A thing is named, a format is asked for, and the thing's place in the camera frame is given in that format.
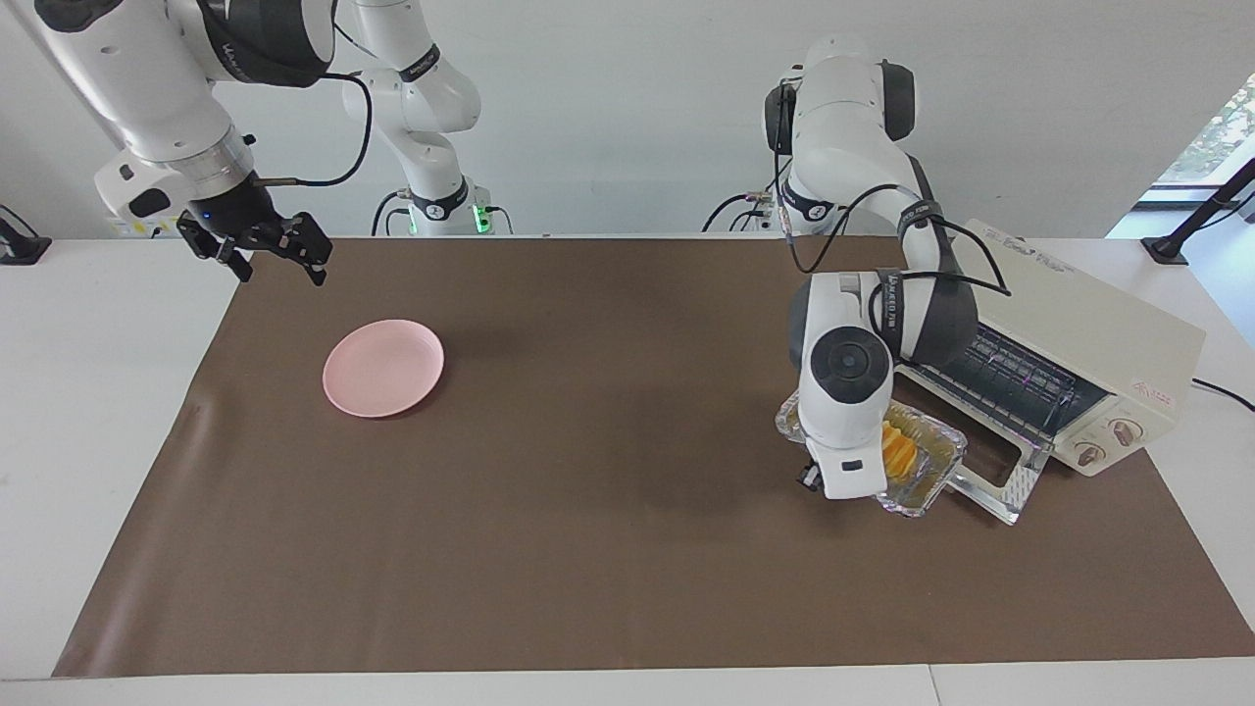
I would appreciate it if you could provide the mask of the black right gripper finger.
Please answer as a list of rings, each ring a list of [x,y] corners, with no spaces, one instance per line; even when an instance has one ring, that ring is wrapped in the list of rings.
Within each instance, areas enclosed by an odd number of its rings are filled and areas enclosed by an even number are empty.
[[[215,260],[216,263],[223,265],[226,270],[233,273],[233,277],[237,277],[238,282],[247,283],[254,276],[250,261],[238,253],[236,242],[231,237],[218,240],[213,234],[203,234],[201,237],[201,251],[203,260]]]
[[[326,265],[333,253],[333,242],[323,232],[318,219],[309,213],[282,219],[282,260],[292,261],[306,273],[314,286],[326,282]]]

